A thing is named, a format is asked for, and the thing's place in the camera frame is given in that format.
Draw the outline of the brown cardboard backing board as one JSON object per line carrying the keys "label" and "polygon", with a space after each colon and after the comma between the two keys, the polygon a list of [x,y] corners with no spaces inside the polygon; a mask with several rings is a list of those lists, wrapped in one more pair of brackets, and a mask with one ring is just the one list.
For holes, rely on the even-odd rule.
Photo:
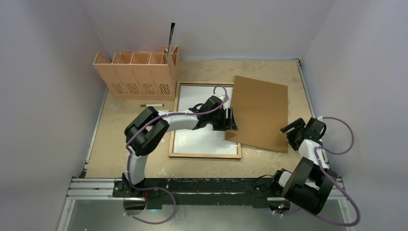
{"label": "brown cardboard backing board", "polygon": [[237,131],[227,131],[232,142],[287,153],[286,136],[280,129],[288,125],[286,85],[235,76],[230,103]]}

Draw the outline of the wooden picture frame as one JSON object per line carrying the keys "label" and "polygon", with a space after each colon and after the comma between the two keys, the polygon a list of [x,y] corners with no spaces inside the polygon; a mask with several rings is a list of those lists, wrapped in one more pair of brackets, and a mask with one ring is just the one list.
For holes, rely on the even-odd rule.
{"label": "wooden picture frame", "polygon": [[[213,93],[216,94],[217,96],[225,94],[225,91],[219,87],[219,85],[222,85],[226,88],[226,92],[229,97],[232,96],[232,88],[233,88],[233,82],[205,82],[205,81],[180,81],[177,83],[177,88],[176,88],[176,98],[175,98],[175,103],[174,103],[174,111],[177,110],[177,104],[179,100],[179,91],[180,91],[180,86],[182,84],[187,84],[187,85],[214,85],[214,90]],[[174,141],[174,131],[170,132],[170,145],[169,145],[169,157],[176,158],[176,157],[181,157],[181,158],[216,158],[216,159],[241,159],[242,157],[242,145],[240,143],[238,144],[238,154],[237,155],[216,155],[216,154],[199,154],[199,155],[194,155],[194,154],[175,154],[172,152],[173,150],[173,141]]]}

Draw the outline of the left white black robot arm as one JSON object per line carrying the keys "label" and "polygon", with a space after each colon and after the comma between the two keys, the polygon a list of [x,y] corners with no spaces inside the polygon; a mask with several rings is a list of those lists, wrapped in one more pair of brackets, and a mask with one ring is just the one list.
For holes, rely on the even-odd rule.
{"label": "left white black robot arm", "polygon": [[185,111],[162,113],[146,107],[125,129],[126,149],[129,153],[124,172],[125,191],[132,197],[143,192],[147,158],[164,135],[177,130],[198,130],[211,125],[214,131],[238,130],[233,109],[226,107],[227,96],[212,95]]}

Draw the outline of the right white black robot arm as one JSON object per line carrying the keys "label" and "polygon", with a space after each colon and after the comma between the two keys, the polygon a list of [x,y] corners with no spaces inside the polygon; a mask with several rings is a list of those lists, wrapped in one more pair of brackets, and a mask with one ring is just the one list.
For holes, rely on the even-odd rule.
{"label": "right white black robot arm", "polygon": [[293,172],[278,170],[270,183],[274,195],[282,196],[313,215],[321,212],[332,191],[333,183],[329,178],[337,179],[337,174],[322,160],[323,154],[314,153],[322,145],[326,128],[325,123],[313,117],[307,123],[299,118],[281,128],[301,160]]}

